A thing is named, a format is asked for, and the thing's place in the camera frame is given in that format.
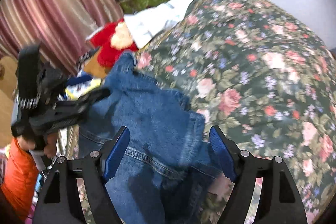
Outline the orange sleeve forearm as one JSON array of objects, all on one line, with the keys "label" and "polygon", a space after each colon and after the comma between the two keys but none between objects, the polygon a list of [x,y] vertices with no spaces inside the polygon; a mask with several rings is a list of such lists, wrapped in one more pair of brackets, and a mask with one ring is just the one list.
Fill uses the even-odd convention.
[{"label": "orange sleeve forearm", "polygon": [[25,223],[29,216],[39,171],[34,159],[13,138],[1,184],[1,216],[9,214],[10,223]]}]

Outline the person's hand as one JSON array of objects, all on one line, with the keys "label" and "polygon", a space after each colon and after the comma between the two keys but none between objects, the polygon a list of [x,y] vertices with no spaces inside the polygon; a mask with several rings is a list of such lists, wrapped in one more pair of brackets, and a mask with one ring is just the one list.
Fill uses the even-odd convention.
[{"label": "person's hand", "polygon": [[[32,140],[27,140],[22,136],[17,137],[17,141],[19,144],[19,147],[23,151],[30,151],[35,149],[35,142]],[[52,133],[48,134],[45,140],[46,145],[44,146],[43,152],[44,154],[49,158],[53,158],[56,156],[56,143],[58,141],[58,133]]]}]

